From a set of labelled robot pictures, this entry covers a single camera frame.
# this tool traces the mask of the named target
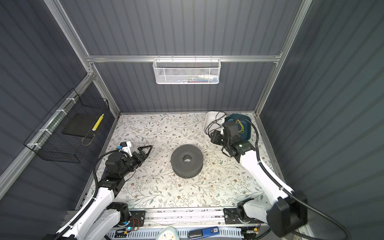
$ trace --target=white mesh basket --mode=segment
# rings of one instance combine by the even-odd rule
[[[220,59],[206,62],[153,61],[158,84],[217,84],[220,68]]]

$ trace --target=perforated disc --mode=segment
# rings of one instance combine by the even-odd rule
[[[193,145],[182,145],[173,151],[170,163],[179,177],[195,177],[203,168],[203,154]]]

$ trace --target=robotic arm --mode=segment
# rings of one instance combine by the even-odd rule
[[[255,199],[246,199],[238,203],[237,215],[242,222],[255,218],[267,223],[271,230],[282,237],[307,223],[307,208],[289,197],[284,191],[288,190],[298,199],[306,202],[306,197],[301,192],[295,192],[291,187],[279,179],[274,172],[263,162],[257,159],[255,147],[248,141],[242,141],[238,127],[234,121],[222,124],[223,134],[213,131],[210,135],[211,142],[223,146],[222,152],[234,157],[263,188],[269,202],[258,202]]]
[[[100,240],[115,225],[127,224],[131,218],[128,205],[113,200],[125,184],[124,177],[140,167],[152,150],[149,145],[139,147],[138,153],[131,153],[130,147],[131,142],[122,142],[119,150],[108,156],[106,175],[98,182],[96,197],[89,199],[55,235],[47,234],[43,240]]]

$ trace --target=floral tablecloth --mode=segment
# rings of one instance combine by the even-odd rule
[[[243,114],[254,120],[252,113]],[[267,201],[263,189],[249,172],[234,158],[223,155],[221,147],[212,144],[203,134],[204,120],[205,114],[121,115],[107,151],[123,141],[131,141],[132,151],[146,145],[153,145],[153,149],[115,201],[126,202],[134,209],[233,206],[248,197]],[[255,136],[252,131],[252,144]],[[183,144],[197,146],[204,156],[202,171],[191,179],[178,177],[170,163],[173,151]],[[261,138],[258,146],[260,157],[272,169]],[[105,160],[101,161],[97,172],[99,179],[105,169]]]

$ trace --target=teal container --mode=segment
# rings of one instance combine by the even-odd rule
[[[236,121],[238,118],[245,118],[251,122],[251,118],[242,114],[233,113],[229,116],[229,118],[232,118],[233,121]],[[246,120],[239,119],[239,121],[243,124],[244,132],[239,133],[242,141],[248,141],[251,138],[251,124],[247,122]],[[236,124],[239,131],[241,130],[241,126],[239,124]]]

